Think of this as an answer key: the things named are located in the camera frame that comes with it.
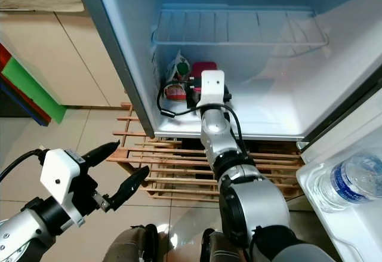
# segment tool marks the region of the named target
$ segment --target refrigerator shelf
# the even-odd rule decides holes
[[[317,49],[328,44],[328,37],[320,30],[313,11],[165,8],[153,41],[158,45],[285,45]]]

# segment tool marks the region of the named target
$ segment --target water bottle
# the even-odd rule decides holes
[[[363,150],[315,181],[313,192],[322,210],[335,212],[382,198],[382,149]]]

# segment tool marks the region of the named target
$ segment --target wooden slat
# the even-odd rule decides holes
[[[124,108],[124,109],[130,109],[131,103],[129,103],[129,102],[122,102],[121,103],[121,107]]]
[[[212,171],[202,169],[153,168],[150,171],[161,172],[163,174],[214,174]]]
[[[204,156],[174,156],[166,155],[162,153],[145,153],[144,155],[132,155],[133,158],[161,158],[161,159],[185,159],[187,161],[207,161],[207,158]]]
[[[137,122],[139,121],[139,118],[137,117],[131,117],[131,116],[126,116],[126,117],[117,117],[117,121],[127,121],[130,120],[132,122]]]
[[[205,154],[205,150],[186,150],[186,149],[155,149],[145,147],[129,147],[132,152],[146,152],[146,153],[189,153],[189,154]],[[300,159],[299,155],[285,155],[277,153],[249,153],[254,158],[287,158],[287,159]]]
[[[162,165],[185,165],[185,166],[209,166],[208,162],[200,161],[184,161],[181,159],[150,159],[150,158],[115,158],[109,157],[107,159],[111,162],[135,162],[143,164],[162,164]]]
[[[151,169],[151,172],[161,172],[164,174],[209,174],[213,175],[214,173],[210,170],[203,169],[179,169],[179,168],[154,168]],[[295,175],[292,174],[263,174],[267,178],[290,178],[296,179]]]
[[[138,170],[137,168],[134,168],[131,164],[126,163],[126,162],[118,162],[118,165],[121,168],[123,168],[125,171],[127,171],[129,174],[133,174],[133,173],[135,173]],[[142,186],[147,186],[148,184],[147,184],[146,181],[142,181],[141,185]]]
[[[188,198],[188,197],[179,197],[179,196],[167,196],[167,195],[149,195],[151,198],[160,198],[160,199],[175,199],[179,201],[207,201],[207,202],[219,202],[218,199],[209,199],[201,196],[200,198]]]
[[[114,158],[127,158],[127,151],[126,150],[117,149],[115,152],[113,152],[111,154],[110,157],[114,157]]]
[[[175,144],[181,145],[181,141],[147,141],[145,146],[155,146],[155,147],[167,147],[173,146]],[[136,146],[143,146],[142,143],[136,143]]]
[[[160,153],[156,154],[144,154],[144,155],[133,155],[133,157],[139,158],[157,158],[161,159],[184,159],[187,161],[207,161],[206,157],[200,156],[174,156],[174,155],[162,155]],[[297,161],[279,161],[274,159],[254,159],[254,162],[257,164],[265,163],[265,164],[280,164],[280,165],[295,165]]]
[[[133,114],[133,106],[130,105],[130,107],[127,109],[128,109],[128,116],[131,116],[131,114]],[[130,120],[127,120],[126,126],[125,126],[125,132],[127,132],[129,130],[129,126],[130,126]],[[122,147],[125,146],[126,138],[127,138],[127,136],[125,136],[125,135],[122,136],[122,144],[121,144]]]
[[[129,150],[130,152],[142,153],[188,153],[188,154],[202,154],[205,155],[204,150],[183,150],[183,149],[155,149],[153,147],[120,147],[119,149]]]
[[[178,177],[148,177],[147,181],[155,181],[158,183],[172,183],[172,184],[195,184],[200,186],[215,186],[216,180],[202,180],[197,178],[178,178]]]
[[[156,181],[159,183],[172,183],[172,184],[196,184],[200,186],[215,186],[216,180],[202,180],[197,178],[179,178],[179,177],[149,177],[147,181]],[[300,186],[295,184],[275,183],[275,186],[281,189],[300,189]]]
[[[148,192],[171,192],[171,193],[191,193],[196,195],[219,195],[219,192],[213,191],[213,190],[200,190],[200,189],[156,189],[156,188],[148,188],[148,187],[141,187],[140,190],[146,190]]]
[[[249,153],[254,158],[271,158],[271,159],[300,159],[300,155],[288,155],[283,153]]]
[[[147,141],[150,141],[152,143],[166,141],[168,143],[181,144],[181,141],[178,141],[175,138],[147,138]]]
[[[182,166],[209,166],[208,162],[204,161],[184,161],[181,159],[150,159],[150,158],[116,158],[109,157],[107,159],[109,162],[129,162],[129,163],[142,163],[142,164],[162,164],[162,165],[182,165]],[[277,169],[277,170],[287,170],[287,171],[296,171],[301,168],[298,165],[269,165],[269,164],[257,164],[256,168],[259,171]]]
[[[114,131],[113,135],[126,135],[130,137],[145,137],[145,132],[122,132],[122,131]]]

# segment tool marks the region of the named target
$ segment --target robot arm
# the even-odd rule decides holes
[[[223,93],[224,73],[204,71],[198,106],[222,104]],[[333,261],[320,248],[296,238],[282,193],[259,172],[245,148],[238,146],[223,110],[202,107],[200,112],[201,142],[218,181],[223,233],[231,243],[246,249],[249,256],[256,257],[260,251],[277,262]]]
[[[40,180],[52,196],[34,198],[20,213],[0,222],[0,261],[39,261],[56,236],[73,224],[84,224],[84,216],[99,208],[117,210],[129,199],[149,174],[149,167],[128,177],[111,197],[101,196],[97,182],[88,175],[89,167],[106,159],[118,144],[104,144],[82,157],[71,150],[41,151]]]

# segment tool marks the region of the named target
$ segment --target refrigerator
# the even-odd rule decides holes
[[[244,139],[305,142],[297,178],[343,261],[381,260],[382,203],[328,214],[311,188],[381,144],[382,0],[83,1],[147,135],[199,137],[197,114],[162,116],[156,96],[179,51],[215,62]]]

